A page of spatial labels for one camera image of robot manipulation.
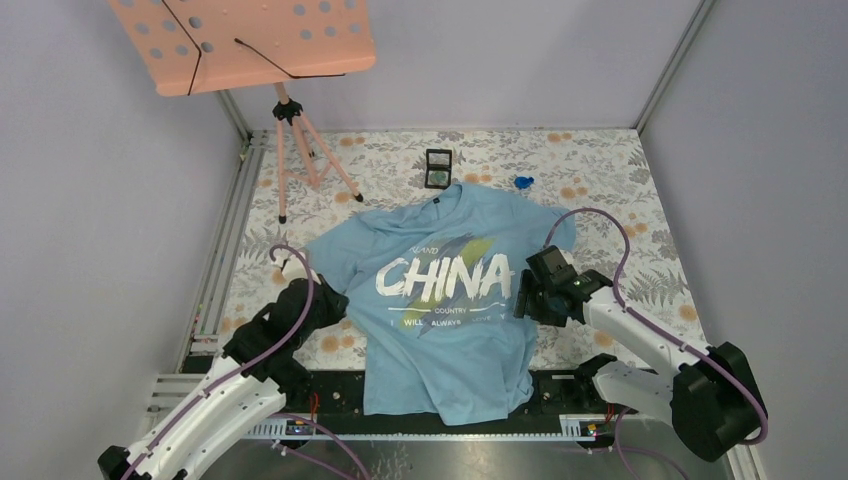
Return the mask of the light blue printed t-shirt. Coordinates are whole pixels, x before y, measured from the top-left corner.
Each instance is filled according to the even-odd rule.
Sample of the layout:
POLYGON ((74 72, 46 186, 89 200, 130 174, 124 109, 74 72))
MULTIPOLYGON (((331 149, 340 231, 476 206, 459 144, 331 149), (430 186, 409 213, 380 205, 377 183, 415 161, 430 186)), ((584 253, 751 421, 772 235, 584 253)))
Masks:
POLYGON ((526 259, 574 247, 562 207, 457 183, 433 199, 351 216, 305 246, 308 262, 349 300, 370 358, 418 371, 456 355, 530 368, 537 325, 514 307, 526 259))

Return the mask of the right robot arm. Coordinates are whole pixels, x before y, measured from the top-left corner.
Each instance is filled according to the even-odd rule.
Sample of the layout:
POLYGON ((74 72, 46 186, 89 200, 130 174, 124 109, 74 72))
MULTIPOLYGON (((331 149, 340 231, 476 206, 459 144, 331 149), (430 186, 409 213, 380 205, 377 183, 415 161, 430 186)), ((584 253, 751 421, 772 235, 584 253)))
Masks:
POLYGON ((614 282, 578 272, 557 247, 528 257, 515 305, 518 318, 563 327, 574 321, 610 335, 647 364, 611 354, 580 364, 566 391, 583 410, 629 407, 670 426, 690 452, 716 461, 767 431, 768 415, 745 354, 730 342, 690 342, 623 304, 614 282))

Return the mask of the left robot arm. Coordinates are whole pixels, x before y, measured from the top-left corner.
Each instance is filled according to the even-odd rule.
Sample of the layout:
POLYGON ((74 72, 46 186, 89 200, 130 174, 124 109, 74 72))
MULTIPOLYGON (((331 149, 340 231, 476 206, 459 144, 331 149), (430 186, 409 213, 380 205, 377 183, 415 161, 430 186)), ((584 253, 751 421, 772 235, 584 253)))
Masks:
POLYGON ((313 375, 294 354, 313 331, 342 320, 348 303, 321 279, 292 281, 234 331, 164 420, 130 446, 110 446, 99 456, 103 477, 198 479, 265 418, 314 400, 313 375))

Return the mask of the black square brooch box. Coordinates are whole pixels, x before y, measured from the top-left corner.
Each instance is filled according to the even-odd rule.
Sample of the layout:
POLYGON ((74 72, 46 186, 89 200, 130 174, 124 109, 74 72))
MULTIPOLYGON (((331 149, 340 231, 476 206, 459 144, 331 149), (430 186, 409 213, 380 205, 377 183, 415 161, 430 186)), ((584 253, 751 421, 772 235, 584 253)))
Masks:
POLYGON ((425 187, 447 189, 452 183, 453 151, 427 149, 425 152, 425 187))

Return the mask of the small blue plastic piece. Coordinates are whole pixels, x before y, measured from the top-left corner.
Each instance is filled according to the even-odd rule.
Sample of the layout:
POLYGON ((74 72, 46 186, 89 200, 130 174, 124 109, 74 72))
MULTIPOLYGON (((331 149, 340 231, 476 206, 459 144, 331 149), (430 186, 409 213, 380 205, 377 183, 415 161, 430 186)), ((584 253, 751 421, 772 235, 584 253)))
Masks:
POLYGON ((530 176, 516 176, 513 180, 514 186, 519 190, 529 189, 535 183, 535 179, 530 176))

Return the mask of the floral patterned table mat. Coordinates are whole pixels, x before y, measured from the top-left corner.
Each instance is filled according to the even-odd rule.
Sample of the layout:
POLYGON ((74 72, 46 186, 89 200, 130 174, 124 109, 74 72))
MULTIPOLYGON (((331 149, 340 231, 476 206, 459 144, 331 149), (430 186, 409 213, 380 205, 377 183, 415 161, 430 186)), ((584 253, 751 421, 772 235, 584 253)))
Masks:
POLYGON ((621 290, 630 306, 674 334, 702 339, 703 329, 638 135, 631 130, 503 130, 341 132, 325 135, 363 194, 356 201, 330 174, 318 188, 287 185, 280 224, 276 137, 264 132, 249 174, 229 247, 223 296, 202 317, 205 334, 226 336, 274 300, 270 248, 299 247, 368 209, 391 210, 432 196, 424 185, 427 149, 453 151, 456 182, 514 192, 516 176, 535 183, 523 194, 538 204, 574 211, 575 261, 612 276, 625 263, 621 290))

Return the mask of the pink music stand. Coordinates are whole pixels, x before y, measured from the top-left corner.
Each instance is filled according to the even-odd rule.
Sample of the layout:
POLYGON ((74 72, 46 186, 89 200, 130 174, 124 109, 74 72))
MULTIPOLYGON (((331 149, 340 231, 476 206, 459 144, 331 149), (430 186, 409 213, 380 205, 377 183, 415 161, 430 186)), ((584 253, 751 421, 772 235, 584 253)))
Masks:
POLYGON ((278 220, 287 220, 287 184, 318 188, 336 171, 356 201, 363 196, 286 85, 343 77, 376 62, 365 1, 112 1, 159 95, 190 96, 271 85, 276 134, 290 132, 306 169, 286 167, 277 146, 278 220))

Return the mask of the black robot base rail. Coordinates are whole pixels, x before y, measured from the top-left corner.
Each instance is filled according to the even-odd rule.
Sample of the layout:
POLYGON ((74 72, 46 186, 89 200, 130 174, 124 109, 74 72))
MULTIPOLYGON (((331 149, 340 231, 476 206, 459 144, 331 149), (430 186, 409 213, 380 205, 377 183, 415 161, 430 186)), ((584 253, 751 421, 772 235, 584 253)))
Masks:
POLYGON ((314 400, 294 402, 265 418, 284 415, 311 421, 322 415, 401 416, 431 414, 447 426, 505 420, 521 412, 589 415, 607 418, 626 407, 604 402, 585 405, 567 393, 575 370, 532 370, 526 363, 499 368, 465 362, 453 355, 429 362, 422 371, 390 363, 385 355, 367 361, 364 371, 310 371, 314 400))

